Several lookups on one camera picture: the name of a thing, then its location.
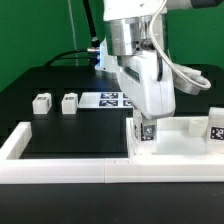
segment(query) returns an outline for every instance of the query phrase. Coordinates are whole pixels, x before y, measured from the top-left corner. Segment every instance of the green backdrop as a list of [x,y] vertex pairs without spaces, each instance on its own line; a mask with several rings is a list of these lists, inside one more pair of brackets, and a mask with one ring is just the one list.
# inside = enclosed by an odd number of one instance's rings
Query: green backdrop
[[[90,0],[104,38],[103,0]],[[72,0],[77,47],[90,46],[82,0]],[[168,14],[169,48],[175,62],[224,68],[224,5],[216,9]],[[72,50],[67,0],[2,0],[0,7],[0,91],[30,67]]]

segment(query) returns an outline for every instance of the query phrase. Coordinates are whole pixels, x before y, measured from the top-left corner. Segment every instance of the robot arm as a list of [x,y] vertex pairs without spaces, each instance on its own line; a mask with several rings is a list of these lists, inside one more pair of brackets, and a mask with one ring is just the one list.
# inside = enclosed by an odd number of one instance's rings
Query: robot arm
[[207,8],[218,6],[223,0],[168,0],[167,9]]
[[105,55],[115,61],[111,69],[117,74],[121,90],[142,113],[146,121],[143,126],[173,115],[173,73],[184,80],[179,87],[185,92],[197,94],[211,86],[198,74],[184,73],[183,68],[174,65],[166,56],[162,14],[167,9],[216,6],[222,1],[104,0]]

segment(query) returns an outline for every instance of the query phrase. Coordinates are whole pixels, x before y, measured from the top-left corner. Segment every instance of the white border frame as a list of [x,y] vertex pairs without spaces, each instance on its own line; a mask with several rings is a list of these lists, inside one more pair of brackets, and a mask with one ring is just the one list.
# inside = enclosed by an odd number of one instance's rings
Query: white border frame
[[[186,126],[186,122],[186,118],[179,119],[179,126]],[[31,124],[21,122],[1,148],[1,184],[224,181],[224,155],[221,154],[19,160],[31,137]]]

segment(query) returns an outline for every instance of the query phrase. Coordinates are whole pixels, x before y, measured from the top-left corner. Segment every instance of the black panel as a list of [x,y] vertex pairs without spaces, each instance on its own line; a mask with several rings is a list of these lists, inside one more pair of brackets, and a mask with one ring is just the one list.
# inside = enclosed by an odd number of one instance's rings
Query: black panel
[[191,0],[193,8],[207,8],[220,5],[224,0]]
[[[101,78],[87,67],[33,68],[0,94],[0,136],[4,143],[20,121],[30,121],[32,140],[21,159],[127,157],[126,117],[132,109],[78,109],[62,115],[66,93],[120,92],[116,80]],[[32,100],[52,95],[47,115],[33,115]]]
[[2,224],[222,224],[224,185],[0,185]]

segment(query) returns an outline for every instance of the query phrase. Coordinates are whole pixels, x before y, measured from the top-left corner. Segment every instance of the black table surface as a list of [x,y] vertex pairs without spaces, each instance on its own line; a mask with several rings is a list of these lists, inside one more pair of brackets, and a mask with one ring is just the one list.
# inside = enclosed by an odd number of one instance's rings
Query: black table surface
[[[176,116],[207,115],[224,107],[224,72],[201,67],[213,88],[199,96],[176,91]],[[61,114],[66,93],[120,91],[116,80],[87,67],[29,69],[0,93],[0,143],[20,121],[33,138],[21,156],[32,158],[126,157],[125,119],[131,109]],[[32,101],[50,92],[48,115],[34,116]],[[0,223],[223,223],[223,183],[0,185]]]

